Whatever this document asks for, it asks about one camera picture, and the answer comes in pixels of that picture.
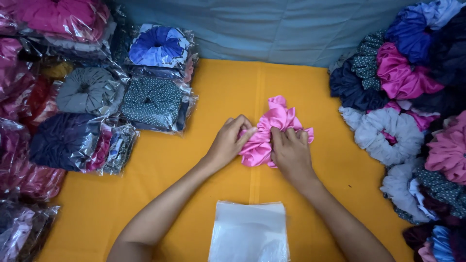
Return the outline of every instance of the forearm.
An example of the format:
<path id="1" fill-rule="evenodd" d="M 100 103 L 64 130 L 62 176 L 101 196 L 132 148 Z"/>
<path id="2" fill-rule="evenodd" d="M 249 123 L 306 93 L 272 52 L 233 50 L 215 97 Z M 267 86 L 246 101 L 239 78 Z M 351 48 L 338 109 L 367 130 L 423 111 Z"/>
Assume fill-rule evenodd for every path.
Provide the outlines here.
<path id="1" fill-rule="evenodd" d="M 148 246 L 157 244 L 170 229 L 191 195 L 213 172 L 213 169 L 201 160 L 139 211 L 121 232 L 117 241 Z"/>
<path id="2" fill-rule="evenodd" d="M 306 181 L 298 190 L 322 217 L 350 262 L 394 262 L 381 242 L 318 179 Z"/>

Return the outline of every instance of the left hand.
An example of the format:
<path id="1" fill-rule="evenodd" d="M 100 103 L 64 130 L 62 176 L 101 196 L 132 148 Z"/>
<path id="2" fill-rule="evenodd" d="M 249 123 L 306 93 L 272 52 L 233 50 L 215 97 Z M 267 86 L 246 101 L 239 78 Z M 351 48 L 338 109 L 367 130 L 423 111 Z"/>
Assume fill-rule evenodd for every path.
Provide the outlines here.
<path id="1" fill-rule="evenodd" d="M 247 132 L 238 139 L 241 130 Z M 251 122 L 244 116 L 229 118 L 220 128 L 209 151 L 202 161 L 214 169 L 214 172 L 222 169 L 241 151 L 244 144 L 256 133 L 257 127 L 252 127 Z"/>

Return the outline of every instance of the orange tablecloth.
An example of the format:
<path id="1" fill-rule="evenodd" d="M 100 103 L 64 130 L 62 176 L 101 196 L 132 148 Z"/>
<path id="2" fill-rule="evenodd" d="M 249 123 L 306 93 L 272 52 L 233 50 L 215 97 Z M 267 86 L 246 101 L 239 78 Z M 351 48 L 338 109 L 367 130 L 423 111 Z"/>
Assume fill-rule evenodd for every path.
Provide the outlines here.
<path id="1" fill-rule="evenodd" d="M 314 127 L 314 168 L 325 186 L 393 254 L 412 261 L 397 217 L 378 189 L 384 167 L 361 150 L 329 97 L 326 69 L 202 59 L 192 84 L 199 94 L 184 138 L 142 131 L 123 178 L 69 172 L 54 202 L 62 205 L 40 262 L 103 262 L 125 224 L 150 200 L 186 173 L 209 148 L 228 117 L 256 123 L 267 99 L 283 95 L 305 127 Z M 192 197 L 154 261 L 205 262 L 218 200 L 242 204 L 281 201 L 287 211 L 292 261 L 344 261 L 312 207 L 277 169 L 249 168 L 237 157 Z"/>

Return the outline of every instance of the light grey scrunchie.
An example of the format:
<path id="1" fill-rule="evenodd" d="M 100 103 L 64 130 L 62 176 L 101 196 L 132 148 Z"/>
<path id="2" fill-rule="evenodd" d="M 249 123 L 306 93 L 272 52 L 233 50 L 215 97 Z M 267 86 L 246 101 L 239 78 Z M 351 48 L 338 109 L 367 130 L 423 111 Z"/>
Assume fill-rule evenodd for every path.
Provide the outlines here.
<path id="1" fill-rule="evenodd" d="M 60 87 L 56 103 L 62 112 L 113 114 L 124 95 L 124 86 L 100 67 L 76 68 Z"/>

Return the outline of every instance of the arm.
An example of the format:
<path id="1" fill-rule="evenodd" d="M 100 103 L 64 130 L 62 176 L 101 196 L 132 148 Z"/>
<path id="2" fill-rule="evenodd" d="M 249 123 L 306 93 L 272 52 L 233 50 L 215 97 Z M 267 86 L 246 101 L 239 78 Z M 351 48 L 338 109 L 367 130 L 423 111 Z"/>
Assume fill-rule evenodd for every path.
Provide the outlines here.
<path id="1" fill-rule="evenodd" d="M 272 128 L 272 160 L 322 217 L 350 262 L 395 262 L 380 241 L 324 187 L 312 168 L 308 134 Z"/>
<path id="2" fill-rule="evenodd" d="M 238 139 L 241 129 L 248 131 Z M 107 262 L 151 261 L 152 248 L 168 232 L 191 195 L 206 179 L 230 163 L 256 131 L 243 115 L 228 119 L 206 156 L 131 219 L 115 240 Z"/>

